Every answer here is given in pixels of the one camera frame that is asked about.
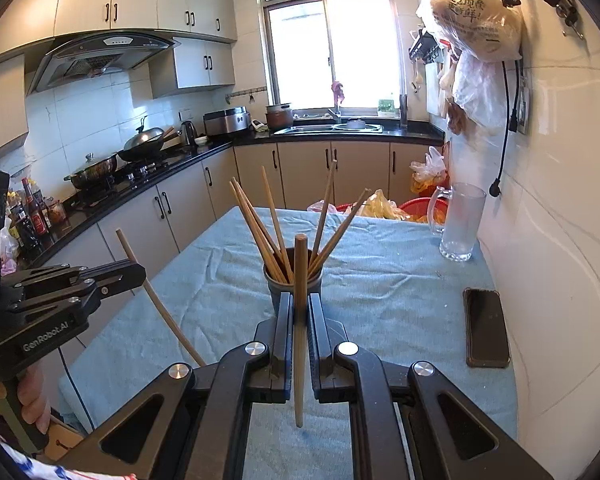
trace white wall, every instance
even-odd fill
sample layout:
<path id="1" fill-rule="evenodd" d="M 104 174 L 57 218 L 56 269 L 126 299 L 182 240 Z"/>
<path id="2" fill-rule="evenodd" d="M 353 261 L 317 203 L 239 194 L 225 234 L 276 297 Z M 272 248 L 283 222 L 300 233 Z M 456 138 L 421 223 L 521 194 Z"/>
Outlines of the white wall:
<path id="1" fill-rule="evenodd" d="M 600 448 L 600 32 L 578 10 L 586 42 L 522 0 L 530 131 L 509 137 L 478 234 L 512 345 L 519 441 L 557 480 Z M 504 133 L 449 136 L 452 179 L 487 190 Z"/>
<path id="2" fill-rule="evenodd" d="M 415 15 L 418 0 L 394 0 L 398 14 L 398 35 L 400 37 L 403 59 L 405 60 L 406 86 L 411 81 L 411 63 L 408 50 L 413 40 L 410 30 L 417 30 L 419 19 Z M 265 44 L 264 24 L 260 15 L 258 0 L 234 0 L 235 21 L 238 41 L 232 47 L 235 69 L 235 88 L 233 91 L 246 90 L 259 86 L 268 86 L 267 69 L 263 45 Z M 265 122 L 265 108 L 269 96 L 265 92 L 254 94 L 255 102 L 249 103 L 249 96 L 231 99 L 232 106 L 246 106 L 252 118 Z M 418 94 L 411 89 L 408 92 L 409 118 L 421 121 L 429 120 L 426 111 L 426 92 L 424 86 Z"/>
<path id="3" fill-rule="evenodd" d="M 131 72 L 103 75 L 27 97 L 29 136 L 24 146 L 0 159 L 0 169 L 13 174 L 31 164 L 31 177 L 45 196 L 65 199 L 75 192 L 64 177 L 85 163 L 85 155 L 121 150 L 144 125 L 179 127 L 192 118 L 204 131 L 202 115 L 218 109 L 213 92 L 153 99 L 147 65 Z"/>

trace power cord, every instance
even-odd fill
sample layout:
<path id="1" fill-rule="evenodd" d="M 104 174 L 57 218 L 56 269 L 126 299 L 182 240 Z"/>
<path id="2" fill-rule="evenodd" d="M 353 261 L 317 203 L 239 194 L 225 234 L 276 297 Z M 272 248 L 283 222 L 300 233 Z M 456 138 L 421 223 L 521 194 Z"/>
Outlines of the power cord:
<path id="1" fill-rule="evenodd" d="M 91 424 L 91 431 L 95 431 L 96 428 L 93 425 L 93 421 L 91 420 L 91 415 L 89 415 L 89 412 L 87 411 L 87 407 L 84 405 L 84 402 L 82 400 L 82 397 L 80 396 L 80 393 L 78 393 L 78 388 L 75 386 L 74 380 L 72 379 L 71 374 L 69 373 L 69 368 L 66 365 L 66 361 L 64 360 L 64 355 L 62 354 L 62 349 L 60 347 L 58 347 L 58 352 L 60 352 L 60 358 L 62 359 L 62 366 L 64 367 L 66 376 L 69 377 L 69 382 L 71 383 L 71 386 L 74 387 L 74 392 L 78 396 L 80 405 L 82 406 L 84 413 L 87 415 L 87 418 L 89 419 L 89 424 Z"/>
<path id="2" fill-rule="evenodd" d="M 502 193 L 500 190 L 500 179 L 502 177 L 502 171 L 504 170 L 504 158 L 507 152 L 507 140 L 509 139 L 509 131 L 515 132 L 518 130 L 518 98 L 520 97 L 520 70 L 518 68 L 518 62 L 514 62 L 516 65 L 516 95 L 513 99 L 513 110 L 510 110 L 509 105 L 509 81 L 507 80 L 507 69 L 504 61 L 502 62 L 502 73 L 504 75 L 504 91 L 507 99 L 507 119 L 504 131 L 504 143 L 502 145 L 502 156 L 500 157 L 500 170 L 496 180 L 493 181 L 489 188 L 489 194 L 493 197 L 500 196 Z"/>

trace human hand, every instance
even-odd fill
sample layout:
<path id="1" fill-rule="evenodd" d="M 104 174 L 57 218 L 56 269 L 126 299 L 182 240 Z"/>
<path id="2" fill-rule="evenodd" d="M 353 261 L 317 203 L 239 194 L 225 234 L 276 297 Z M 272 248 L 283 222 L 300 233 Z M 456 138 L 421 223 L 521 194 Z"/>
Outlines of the human hand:
<path id="1" fill-rule="evenodd" d="M 41 433 L 46 433 L 51 419 L 51 407 L 46 395 L 42 392 L 44 375 L 39 363 L 27 368 L 18 383 L 18 400 L 22 404 L 22 418 L 27 424 L 35 423 Z M 0 382 L 0 399 L 6 397 L 7 391 Z"/>

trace metal screw cap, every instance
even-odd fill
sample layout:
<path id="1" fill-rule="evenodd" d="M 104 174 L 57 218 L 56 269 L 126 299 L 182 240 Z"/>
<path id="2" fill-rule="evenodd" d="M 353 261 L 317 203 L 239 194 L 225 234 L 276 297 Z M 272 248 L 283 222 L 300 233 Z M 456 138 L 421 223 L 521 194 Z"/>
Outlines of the metal screw cap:
<path id="1" fill-rule="evenodd" d="M 182 379 L 189 375 L 189 367 L 183 363 L 176 363 L 169 368 L 169 377 L 172 379 Z"/>
<path id="2" fill-rule="evenodd" d="M 418 361 L 413 365 L 413 370 L 423 377 L 428 377 L 433 375 L 433 365 L 431 363 L 427 363 L 426 361 Z"/>
<path id="3" fill-rule="evenodd" d="M 358 345 L 351 341 L 345 341 L 338 345 L 338 352 L 343 355 L 355 355 L 358 353 Z"/>
<path id="4" fill-rule="evenodd" d="M 265 351 L 265 349 L 266 346 L 264 346 L 260 341 L 251 341 L 247 344 L 247 346 L 244 347 L 244 351 L 249 355 L 260 355 Z"/>

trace cabinet handle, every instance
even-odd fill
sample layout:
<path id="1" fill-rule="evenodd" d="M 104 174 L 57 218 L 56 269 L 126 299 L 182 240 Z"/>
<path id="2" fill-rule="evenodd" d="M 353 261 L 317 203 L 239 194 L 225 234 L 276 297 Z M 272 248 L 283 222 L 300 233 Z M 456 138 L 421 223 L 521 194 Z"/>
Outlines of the cabinet handle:
<path id="1" fill-rule="evenodd" d="M 160 202 L 160 197 L 154 196 L 154 200 L 160 206 L 160 220 L 164 220 L 164 209 L 162 209 L 162 202 Z"/>
<path id="2" fill-rule="evenodd" d="M 164 200 L 167 203 L 167 213 L 171 214 L 171 204 L 169 204 L 169 197 L 164 191 L 162 192 L 162 196 L 164 197 Z"/>

